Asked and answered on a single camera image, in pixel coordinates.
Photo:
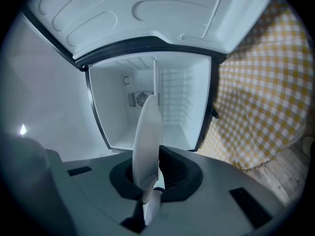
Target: yellow checkered fabric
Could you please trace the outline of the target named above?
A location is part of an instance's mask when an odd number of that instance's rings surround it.
[[[313,66],[301,24],[285,2],[271,0],[220,66],[220,118],[212,118],[197,153],[242,170],[274,159],[303,133]]]

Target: wooden floor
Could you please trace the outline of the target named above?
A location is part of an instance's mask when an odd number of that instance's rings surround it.
[[[285,206],[298,199],[304,188],[310,163],[310,156],[302,151],[302,140],[306,136],[315,137],[314,105],[308,115],[304,134],[293,146],[279,153],[275,160],[246,172],[270,189]]]

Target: black rubber seal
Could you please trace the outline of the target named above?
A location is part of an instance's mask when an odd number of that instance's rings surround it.
[[[211,51],[209,49],[185,46],[185,45],[173,45],[166,43],[162,39],[155,36],[131,38],[122,41],[118,41],[100,48],[97,48],[75,61],[76,66],[86,66],[105,59],[133,54],[133,53],[145,53],[145,52],[184,52],[195,53],[210,56],[212,62],[223,63],[226,54]]]

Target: refrigerator door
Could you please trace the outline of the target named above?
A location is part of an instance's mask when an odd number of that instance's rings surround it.
[[[76,60],[109,44],[155,36],[232,52],[269,0],[29,0],[27,10]]]

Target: fan vent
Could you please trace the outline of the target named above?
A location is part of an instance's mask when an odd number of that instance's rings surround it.
[[[134,92],[132,93],[128,93],[128,105],[131,108],[135,108],[136,107],[136,97],[134,96]]]
[[[157,93],[157,104],[159,105],[159,92]]]
[[[137,99],[136,99],[137,104],[138,104],[140,107],[143,107],[143,105],[144,105],[144,103],[146,102],[147,98],[148,98],[148,95],[145,94],[145,93],[143,93],[143,92],[140,93],[140,94],[138,94]]]

